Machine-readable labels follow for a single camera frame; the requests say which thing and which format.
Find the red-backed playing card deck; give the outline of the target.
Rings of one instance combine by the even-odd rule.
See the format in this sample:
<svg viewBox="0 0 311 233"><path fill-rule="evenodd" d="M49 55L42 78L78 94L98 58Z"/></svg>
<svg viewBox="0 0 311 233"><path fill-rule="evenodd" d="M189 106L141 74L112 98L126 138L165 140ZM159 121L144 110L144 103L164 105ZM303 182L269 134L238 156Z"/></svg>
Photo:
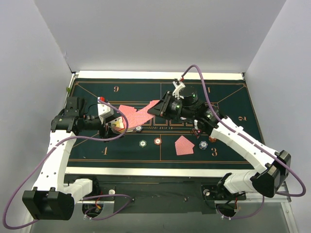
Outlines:
<svg viewBox="0 0 311 233"><path fill-rule="evenodd" d="M147 106L145 106L141 110L134 113L126 114L125 116L128 123L127 131L129 132L135 129L137 126L143 125L144 123L152 119L154 115L149 114L148 110L154 107L158 102L159 100L152 100Z"/></svg>

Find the blue chip position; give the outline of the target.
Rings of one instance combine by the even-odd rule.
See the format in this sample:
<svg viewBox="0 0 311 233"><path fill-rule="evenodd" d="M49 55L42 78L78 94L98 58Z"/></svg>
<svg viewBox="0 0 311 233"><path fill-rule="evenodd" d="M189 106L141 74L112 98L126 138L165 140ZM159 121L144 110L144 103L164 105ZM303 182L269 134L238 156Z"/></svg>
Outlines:
<svg viewBox="0 0 311 233"><path fill-rule="evenodd" d="M141 132L142 131L142 126L141 125L138 125L135 127L135 131L136 132Z"/></svg>

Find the red card position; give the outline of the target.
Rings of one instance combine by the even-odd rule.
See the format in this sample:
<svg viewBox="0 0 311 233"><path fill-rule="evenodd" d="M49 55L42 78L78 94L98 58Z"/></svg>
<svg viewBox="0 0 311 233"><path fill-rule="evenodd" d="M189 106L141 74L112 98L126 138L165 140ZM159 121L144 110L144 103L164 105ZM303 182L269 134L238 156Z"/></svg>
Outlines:
<svg viewBox="0 0 311 233"><path fill-rule="evenodd" d="M194 144L184 136L180 136L175 141L175 150L177 155L193 154Z"/></svg>
<svg viewBox="0 0 311 233"><path fill-rule="evenodd" d="M129 114L133 114L137 111L136 108L134 108L132 106L127 106L127 105L120 105L119 110L126 116Z"/></svg>
<svg viewBox="0 0 311 233"><path fill-rule="evenodd" d="M189 144L189 143L180 143L180 144L175 144L175 151L177 156L181 155L189 155L189 154L194 154L193 152L193 147L194 144Z"/></svg>

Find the red poker chip stack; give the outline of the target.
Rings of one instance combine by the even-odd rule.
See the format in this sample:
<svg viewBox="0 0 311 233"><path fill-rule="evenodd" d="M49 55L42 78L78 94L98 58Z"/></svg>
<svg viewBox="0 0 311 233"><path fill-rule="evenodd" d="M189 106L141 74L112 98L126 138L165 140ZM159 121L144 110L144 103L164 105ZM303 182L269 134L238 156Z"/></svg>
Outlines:
<svg viewBox="0 0 311 233"><path fill-rule="evenodd" d="M155 143L156 145L160 145L160 144L162 143L161 138L155 138L155 139L154 139L154 143Z"/></svg>

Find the green poker chip stack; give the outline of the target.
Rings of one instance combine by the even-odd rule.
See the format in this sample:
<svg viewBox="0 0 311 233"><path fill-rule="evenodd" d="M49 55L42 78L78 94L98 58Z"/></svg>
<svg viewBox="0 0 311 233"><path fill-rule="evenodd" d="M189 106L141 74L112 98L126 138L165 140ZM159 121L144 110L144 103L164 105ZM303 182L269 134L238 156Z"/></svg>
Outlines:
<svg viewBox="0 0 311 233"><path fill-rule="evenodd" d="M139 142L139 146L143 148L143 147L147 146L147 142L145 140L141 140Z"/></svg>

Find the red chips position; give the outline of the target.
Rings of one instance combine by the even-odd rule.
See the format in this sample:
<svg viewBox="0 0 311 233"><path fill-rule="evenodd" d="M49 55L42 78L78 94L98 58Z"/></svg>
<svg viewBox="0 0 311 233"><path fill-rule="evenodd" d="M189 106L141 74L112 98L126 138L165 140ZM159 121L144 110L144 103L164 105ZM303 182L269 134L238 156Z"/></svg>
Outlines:
<svg viewBox="0 0 311 233"><path fill-rule="evenodd" d="M216 139L216 138L214 138L214 137L209 136L209 141L210 141L210 142L212 142L212 143L214 143L214 142L216 142L216 141L217 141L217 139Z"/></svg>

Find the blue chips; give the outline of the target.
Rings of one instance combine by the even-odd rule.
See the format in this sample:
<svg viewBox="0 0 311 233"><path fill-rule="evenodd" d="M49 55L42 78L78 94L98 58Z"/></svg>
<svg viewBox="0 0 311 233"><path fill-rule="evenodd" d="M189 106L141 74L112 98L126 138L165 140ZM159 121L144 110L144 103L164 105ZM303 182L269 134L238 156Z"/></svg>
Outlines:
<svg viewBox="0 0 311 233"><path fill-rule="evenodd" d="M207 143L206 141L201 141L201 142L199 143L199 148L200 148L201 150L206 150L206 149L208 148L208 143Z"/></svg>

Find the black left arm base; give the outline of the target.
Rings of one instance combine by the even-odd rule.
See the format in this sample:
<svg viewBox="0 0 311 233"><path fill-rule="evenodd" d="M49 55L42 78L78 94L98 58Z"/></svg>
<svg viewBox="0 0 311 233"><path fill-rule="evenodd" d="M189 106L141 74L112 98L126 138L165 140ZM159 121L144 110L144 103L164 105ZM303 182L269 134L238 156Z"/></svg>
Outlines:
<svg viewBox="0 0 311 233"><path fill-rule="evenodd" d="M115 198L112 194L116 194L116 186L110 183L101 183L97 178L80 178L69 185L69 193L75 203L81 200L95 200L99 195L105 195L100 198L102 201L113 201Z"/></svg>

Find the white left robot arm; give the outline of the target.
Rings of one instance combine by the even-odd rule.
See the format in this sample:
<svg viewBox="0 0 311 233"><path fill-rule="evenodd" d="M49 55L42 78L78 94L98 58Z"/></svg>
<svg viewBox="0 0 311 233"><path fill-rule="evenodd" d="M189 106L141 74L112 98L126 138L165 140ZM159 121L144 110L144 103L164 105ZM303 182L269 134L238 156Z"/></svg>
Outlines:
<svg viewBox="0 0 311 233"><path fill-rule="evenodd" d="M69 220L75 204L87 197L96 199L100 187L96 178L80 178L64 186L65 171L71 150L81 131L98 131L98 141L113 140L108 134L106 119L118 109L104 98L98 98L98 114L87 115L86 100L68 97L63 110L52 120L47 158L31 190L23 193L22 201L35 220Z"/></svg>

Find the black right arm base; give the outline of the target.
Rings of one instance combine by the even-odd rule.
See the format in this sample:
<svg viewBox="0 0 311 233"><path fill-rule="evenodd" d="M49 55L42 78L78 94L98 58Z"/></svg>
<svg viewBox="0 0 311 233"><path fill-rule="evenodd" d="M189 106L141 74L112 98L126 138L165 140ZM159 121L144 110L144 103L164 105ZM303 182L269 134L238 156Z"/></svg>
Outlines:
<svg viewBox="0 0 311 233"><path fill-rule="evenodd" d="M224 187L218 187L216 184L202 184L202 196L207 200L246 200L246 193L230 193Z"/></svg>

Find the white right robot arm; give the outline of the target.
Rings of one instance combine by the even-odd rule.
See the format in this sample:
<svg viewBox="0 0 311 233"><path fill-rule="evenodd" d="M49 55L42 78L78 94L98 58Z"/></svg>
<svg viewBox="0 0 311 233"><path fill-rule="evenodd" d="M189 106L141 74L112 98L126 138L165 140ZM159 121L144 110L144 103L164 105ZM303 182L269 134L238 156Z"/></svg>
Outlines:
<svg viewBox="0 0 311 233"><path fill-rule="evenodd" d="M277 152L252 138L229 117L199 100L191 86L182 88L180 98L168 91L148 113L167 120L193 123L199 134L206 133L220 140L251 164L252 170L227 173L218 182L217 193L223 199L248 191L272 198L289 175L285 168L291 163L288 152Z"/></svg>

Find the green poker table mat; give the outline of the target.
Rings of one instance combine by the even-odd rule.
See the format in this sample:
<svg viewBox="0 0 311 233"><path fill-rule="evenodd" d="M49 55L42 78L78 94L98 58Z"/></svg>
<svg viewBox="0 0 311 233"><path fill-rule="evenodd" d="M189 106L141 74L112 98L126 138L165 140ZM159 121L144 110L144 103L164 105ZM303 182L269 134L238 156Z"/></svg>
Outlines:
<svg viewBox="0 0 311 233"><path fill-rule="evenodd" d="M204 100L208 92L211 104L229 116L237 125L258 141L262 141L259 124L243 80L185 80L186 86L197 90ZM74 81L70 95L84 98L90 115L97 114L98 97L106 98L113 106L127 105L140 110L152 100L159 100L167 91L173 91L171 80L151 79L82 79ZM97 131L83 131L88 140L78 139L72 148L69 167L115 167L115 168L177 168L177 169L250 169L251 165L221 141L210 142L206 150L199 148L208 135L196 137L192 124L168 121L154 117L147 121L142 131L129 132L124 138L111 142L97 141ZM194 154L177 156L175 141L184 136L194 144ZM162 143L156 145L155 138ZM147 146L140 147L145 140Z"/></svg>

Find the aluminium frame rail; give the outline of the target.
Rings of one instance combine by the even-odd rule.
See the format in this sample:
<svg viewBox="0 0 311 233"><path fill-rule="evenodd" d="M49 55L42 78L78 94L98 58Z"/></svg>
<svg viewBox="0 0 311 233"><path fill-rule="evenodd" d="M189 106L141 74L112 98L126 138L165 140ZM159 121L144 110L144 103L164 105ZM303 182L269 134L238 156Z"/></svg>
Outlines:
<svg viewBox="0 0 311 233"><path fill-rule="evenodd" d="M207 200L202 184L215 179L130 177L100 179L116 186L113 201L81 200L70 220L42 220L28 233L296 233L292 199Z"/></svg>

